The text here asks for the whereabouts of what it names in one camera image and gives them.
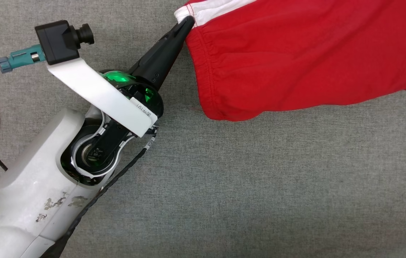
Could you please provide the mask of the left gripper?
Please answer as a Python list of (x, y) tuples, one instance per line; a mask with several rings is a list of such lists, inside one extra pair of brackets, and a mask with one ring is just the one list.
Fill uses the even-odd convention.
[(186, 16), (159, 39), (127, 72), (105, 70), (102, 77), (126, 98), (135, 98), (158, 118), (164, 113), (164, 104), (158, 93), (185, 39), (195, 24), (192, 16)]

